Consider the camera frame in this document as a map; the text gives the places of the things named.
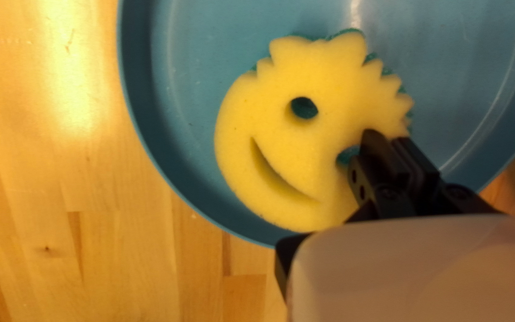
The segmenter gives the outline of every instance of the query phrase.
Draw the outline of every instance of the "sponge mouth cutout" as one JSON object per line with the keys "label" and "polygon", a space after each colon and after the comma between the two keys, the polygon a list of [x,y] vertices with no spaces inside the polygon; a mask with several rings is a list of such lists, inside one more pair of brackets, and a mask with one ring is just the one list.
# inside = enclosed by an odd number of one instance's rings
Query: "sponge mouth cutout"
{"label": "sponge mouth cutout", "polygon": [[261,173],[261,176],[266,180],[268,185],[277,191],[281,191],[288,198],[299,201],[316,201],[307,194],[304,194],[296,187],[292,186],[283,176],[277,172],[273,166],[268,162],[265,155],[259,148],[259,144],[253,137],[249,139],[249,148],[252,151],[252,157],[256,169]]}

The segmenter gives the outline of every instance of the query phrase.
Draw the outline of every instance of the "screw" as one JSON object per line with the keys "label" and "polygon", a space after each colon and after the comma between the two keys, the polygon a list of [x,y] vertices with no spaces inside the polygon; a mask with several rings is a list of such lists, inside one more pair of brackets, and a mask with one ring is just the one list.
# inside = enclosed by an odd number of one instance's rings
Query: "screw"
{"label": "screw", "polygon": [[448,194],[453,196],[456,199],[467,199],[469,197],[468,191],[462,189],[461,187],[452,186],[446,189]]}
{"label": "screw", "polygon": [[399,196],[397,190],[390,187],[382,187],[379,189],[379,193],[386,199],[395,200]]}

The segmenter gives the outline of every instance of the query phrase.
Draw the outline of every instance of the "wooden surface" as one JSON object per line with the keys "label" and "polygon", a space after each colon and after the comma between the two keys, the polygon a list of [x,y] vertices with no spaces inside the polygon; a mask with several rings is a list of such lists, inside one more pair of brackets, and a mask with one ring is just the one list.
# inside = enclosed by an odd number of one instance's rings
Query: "wooden surface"
{"label": "wooden surface", "polygon": [[[284,321],[272,250],[147,158],[115,20],[115,0],[0,0],[0,322]],[[483,196],[515,214],[515,161]]]}

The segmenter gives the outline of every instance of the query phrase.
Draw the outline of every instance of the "blue plate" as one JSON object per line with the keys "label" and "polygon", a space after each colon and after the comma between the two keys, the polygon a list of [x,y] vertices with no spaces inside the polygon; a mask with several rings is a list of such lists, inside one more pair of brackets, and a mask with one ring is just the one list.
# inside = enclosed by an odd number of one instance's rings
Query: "blue plate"
{"label": "blue plate", "polygon": [[118,14],[126,101],[152,161],[198,213],[257,244],[293,232],[238,201],[213,133],[229,86],[274,38],[363,30],[414,98],[412,138],[447,182],[480,190],[515,156],[515,0],[123,0]]}

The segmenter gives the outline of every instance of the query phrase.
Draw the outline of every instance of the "yellow sponge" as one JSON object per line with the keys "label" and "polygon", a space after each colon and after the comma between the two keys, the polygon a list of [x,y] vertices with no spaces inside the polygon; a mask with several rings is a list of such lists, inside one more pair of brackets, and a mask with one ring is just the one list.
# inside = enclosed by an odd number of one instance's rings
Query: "yellow sponge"
{"label": "yellow sponge", "polygon": [[341,224],[357,209],[339,153],[366,128],[406,136],[412,99],[383,63],[365,62],[359,32],[331,40],[287,36],[271,57],[241,75],[220,107],[218,165],[236,196],[280,227],[312,231]]}

